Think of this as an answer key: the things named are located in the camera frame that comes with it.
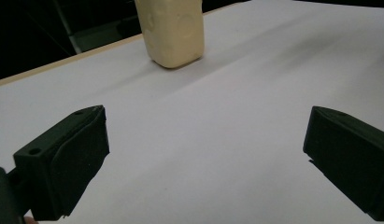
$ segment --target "white table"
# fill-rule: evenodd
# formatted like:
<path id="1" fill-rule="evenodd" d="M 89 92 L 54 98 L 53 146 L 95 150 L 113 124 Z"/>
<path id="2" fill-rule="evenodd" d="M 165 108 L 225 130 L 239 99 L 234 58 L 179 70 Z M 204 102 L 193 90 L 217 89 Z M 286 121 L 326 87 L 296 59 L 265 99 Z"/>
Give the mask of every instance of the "white table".
<path id="1" fill-rule="evenodd" d="M 256 0 L 205 30 L 205 56 L 177 70 L 138 39 L 0 85 L 0 166 L 104 105 L 111 153 L 57 223 L 376 223 L 302 147 L 313 105 L 384 131 L 384 9 Z"/>

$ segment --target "bottle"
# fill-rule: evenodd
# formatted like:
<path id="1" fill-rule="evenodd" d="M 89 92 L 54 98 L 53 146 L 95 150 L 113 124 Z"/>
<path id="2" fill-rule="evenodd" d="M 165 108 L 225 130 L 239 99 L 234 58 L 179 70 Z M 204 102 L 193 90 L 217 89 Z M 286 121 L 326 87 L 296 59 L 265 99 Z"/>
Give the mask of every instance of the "bottle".
<path id="1" fill-rule="evenodd" d="M 135 0 L 135 5 L 153 61 L 175 68 L 203 56 L 202 0 Z"/>

